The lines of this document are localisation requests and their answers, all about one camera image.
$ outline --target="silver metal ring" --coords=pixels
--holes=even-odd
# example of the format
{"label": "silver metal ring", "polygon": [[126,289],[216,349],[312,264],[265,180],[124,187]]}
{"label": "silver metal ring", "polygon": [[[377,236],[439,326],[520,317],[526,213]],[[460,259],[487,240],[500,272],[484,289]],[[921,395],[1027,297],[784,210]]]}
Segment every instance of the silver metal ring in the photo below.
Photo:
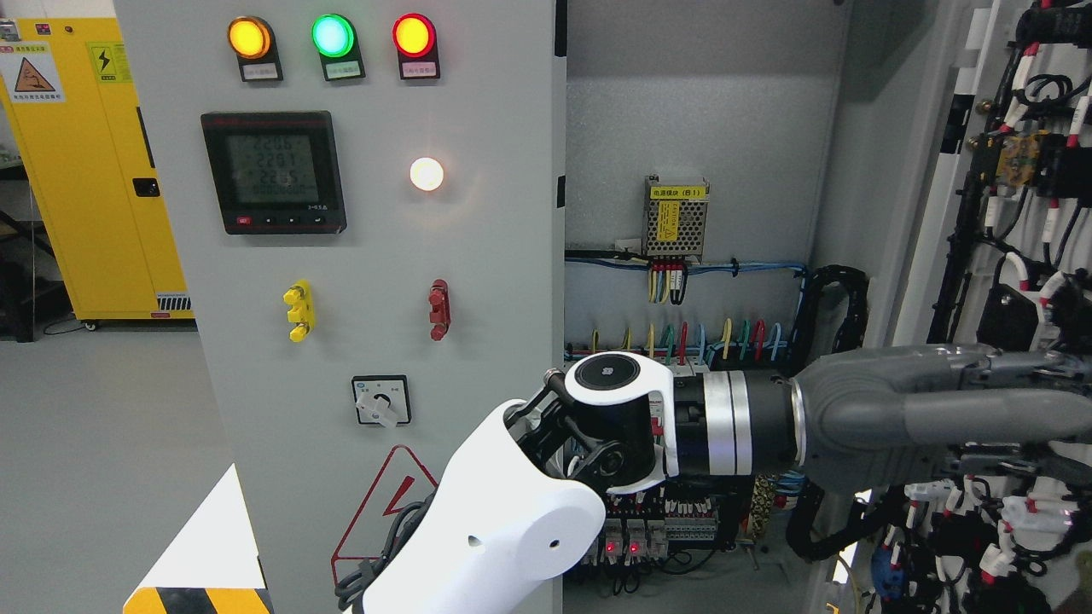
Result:
{"label": "silver metal ring", "polygon": [[744,371],[728,371],[732,382],[732,415],[736,424],[736,475],[750,475],[753,467],[753,444],[750,433],[750,400]]}
{"label": "silver metal ring", "polygon": [[709,474],[737,475],[736,426],[732,410],[732,382],[727,371],[710,371],[702,378],[705,392],[705,437]]}
{"label": "silver metal ring", "polygon": [[804,391],[800,383],[793,381],[793,423],[796,429],[796,467],[804,467],[804,459],[808,458],[808,427],[804,413]]}

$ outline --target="digital power meter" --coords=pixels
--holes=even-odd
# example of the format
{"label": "digital power meter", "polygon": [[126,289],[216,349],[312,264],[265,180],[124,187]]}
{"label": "digital power meter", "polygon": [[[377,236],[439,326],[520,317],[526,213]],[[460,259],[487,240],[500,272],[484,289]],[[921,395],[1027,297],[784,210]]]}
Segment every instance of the digital power meter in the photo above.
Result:
{"label": "digital power meter", "polygon": [[345,229],[329,111],[206,113],[201,128],[227,234]]}

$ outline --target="red led light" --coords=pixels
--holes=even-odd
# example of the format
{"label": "red led light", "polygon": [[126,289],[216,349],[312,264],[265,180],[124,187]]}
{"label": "red led light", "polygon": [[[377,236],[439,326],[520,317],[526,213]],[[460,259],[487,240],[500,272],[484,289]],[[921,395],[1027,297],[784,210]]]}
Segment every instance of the red led light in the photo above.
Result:
{"label": "red led light", "polygon": [[436,27],[420,13],[407,13],[394,22],[391,29],[394,46],[410,58],[427,56],[436,46]]}

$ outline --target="yellow terminal connector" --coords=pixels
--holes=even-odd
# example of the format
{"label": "yellow terminal connector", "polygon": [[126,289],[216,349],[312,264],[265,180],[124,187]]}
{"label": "yellow terminal connector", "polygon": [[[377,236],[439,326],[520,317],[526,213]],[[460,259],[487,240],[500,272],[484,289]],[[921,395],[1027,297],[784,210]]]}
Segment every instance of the yellow terminal connector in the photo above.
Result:
{"label": "yellow terminal connector", "polygon": [[299,343],[314,330],[314,304],[311,302],[311,286],[307,280],[299,280],[292,284],[282,298],[285,305],[292,306],[287,314],[288,321],[296,324],[288,332],[288,339],[294,343]]}
{"label": "yellow terminal connector", "polygon": [[311,328],[309,326],[305,323],[298,323],[295,326],[295,328],[292,329],[292,332],[288,333],[288,339],[290,339],[295,343],[299,343],[300,341],[307,339],[307,334],[309,332],[311,332]]}

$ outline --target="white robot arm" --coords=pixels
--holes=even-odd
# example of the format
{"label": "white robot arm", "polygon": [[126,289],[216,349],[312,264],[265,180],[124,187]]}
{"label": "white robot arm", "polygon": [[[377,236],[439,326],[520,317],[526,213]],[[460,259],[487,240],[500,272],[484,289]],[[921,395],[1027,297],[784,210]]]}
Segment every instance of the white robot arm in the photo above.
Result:
{"label": "white robot arm", "polygon": [[[376,562],[344,580],[364,614],[503,614],[575,565],[604,522],[604,493],[664,480],[802,468],[852,493],[960,473],[1028,472],[1092,487],[1092,468],[1043,442],[1092,433],[1087,363],[984,346],[865,350],[796,378],[743,371],[675,379],[605,352],[551,370],[530,401],[498,406],[411,506]],[[664,408],[663,446],[652,401]],[[561,469],[558,450],[584,450]]]}

